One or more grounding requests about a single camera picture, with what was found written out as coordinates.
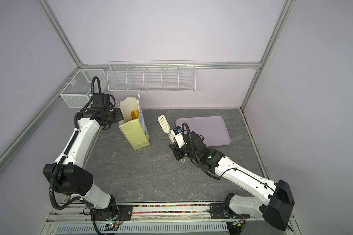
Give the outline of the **floral paper gift bag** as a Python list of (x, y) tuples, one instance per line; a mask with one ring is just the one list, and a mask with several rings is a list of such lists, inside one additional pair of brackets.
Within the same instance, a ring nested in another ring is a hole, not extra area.
[[(124, 120), (119, 121), (119, 128), (134, 150), (150, 145), (149, 132), (139, 101), (140, 94), (136, 97), (127, 97), (119, 103), (119, 108), (124, 116)], [(140, 111), (140, 117), (138, 119), (132, 120), (131, 112), (133, 110)]]

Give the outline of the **yellow fake bread roll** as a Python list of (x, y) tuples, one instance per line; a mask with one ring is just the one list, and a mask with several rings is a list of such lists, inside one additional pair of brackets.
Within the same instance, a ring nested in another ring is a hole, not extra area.
[(131, 118), (132, 118), (132, 120), (138, 119), (139, 117), (140, 117), (140, 111), (139, 111), (139, 110), (133, 110), (133, 111), (131, 112)]

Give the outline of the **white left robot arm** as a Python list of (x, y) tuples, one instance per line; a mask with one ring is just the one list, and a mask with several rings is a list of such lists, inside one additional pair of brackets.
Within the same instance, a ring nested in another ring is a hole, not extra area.
[(95, 183), (84, 163), (95, 137), (108, 130), (113, 123), (124, 119), (116, 107), (113, 95), (95, 93), (74, 116), (74, 131), (66, 147), (53, 164), (46, 164), (43, 174), (49, 182), (52, 207), (63, 210), (80, 201), (94, 212), (102, 213), (106, 220), (115, 220), (119, 209), (114, 196), (105, 193)]

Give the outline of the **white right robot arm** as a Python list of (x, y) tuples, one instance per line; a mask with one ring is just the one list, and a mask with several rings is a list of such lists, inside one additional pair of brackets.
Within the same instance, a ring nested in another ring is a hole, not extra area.
[(207, 147), (201, 136), (193, 131), (184, 134), (172, 130), (169, 138), (172, 141), (169, 147), (178, 161), (188, 158), (209, 177), (227, 179), (255, 197), (251, 201), (228, 194), (222, 204), (226, 217), (233, 218), (240, 214), (261, 216), (278, 230), (285, 231), (289, 227), (295, 200), (287, 182), (275, 182), (241, 167), (224, 153)]

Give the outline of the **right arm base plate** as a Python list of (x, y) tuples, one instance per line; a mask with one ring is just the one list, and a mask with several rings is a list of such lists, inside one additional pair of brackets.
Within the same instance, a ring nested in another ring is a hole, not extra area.
[(209, 205), (209, 213), (212, 219), (249, 219), (249, 214), (235, 213), (223, 203), (211, 203)]

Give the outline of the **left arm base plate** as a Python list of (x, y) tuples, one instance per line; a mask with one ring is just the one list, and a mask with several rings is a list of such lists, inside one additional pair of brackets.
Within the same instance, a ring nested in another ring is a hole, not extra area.
[(93, 209), (93, 218), (95, 221), (130, 221), (133, 211), (133, 205), (117, 205), (116, 214), (104, 210)]

